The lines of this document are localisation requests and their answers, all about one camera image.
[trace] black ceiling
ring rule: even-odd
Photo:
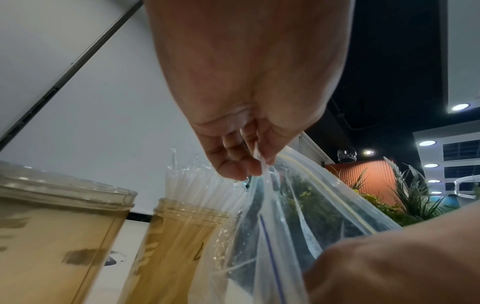
[[[421,170],[412,132],[480,117],[479,108],[447,113],[440,15],[438,0],[356,2],[345,71],[327,113],[307,130],[333,160],[353,145],[360,159],[368,147]]]

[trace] white board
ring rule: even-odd
[[[0,136],[136,0],[0,1]]]
[[[4,148],[0,159],[135,190],[151,213],[170,148],[188,162],[197,137],[174,103],[140,9]]]

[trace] hand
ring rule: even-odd
[[[464,208],[328,248],[304,275],[311,303],[478,303],[480,206]]]
[[[145,0],[172,95],[223,176],[260,175],[340,79],[354,0]]]

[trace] black strip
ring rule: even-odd
[[[25,115],[23,115],[2,137],[0,137],[0,152],[7,144],[40,112],[40,110],[55,96],[56,93],[92,58],[93,55],[132,17],[143,5],[143,0],[134,4],[90,49],[75,62],[68,71],[38,100]]]
[[[150,221],[152,220],[152,216],[148,215],[148,214],[129,212],[126,219],[134,220],[134,221],[137,221],[137,222],[150,223]]]

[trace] clear plastic bag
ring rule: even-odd
[[[308,303],[302,279],[337,241],[399,229],[331,173],[285,148],[252,179],[237,216],[210,238],[189,304]]]

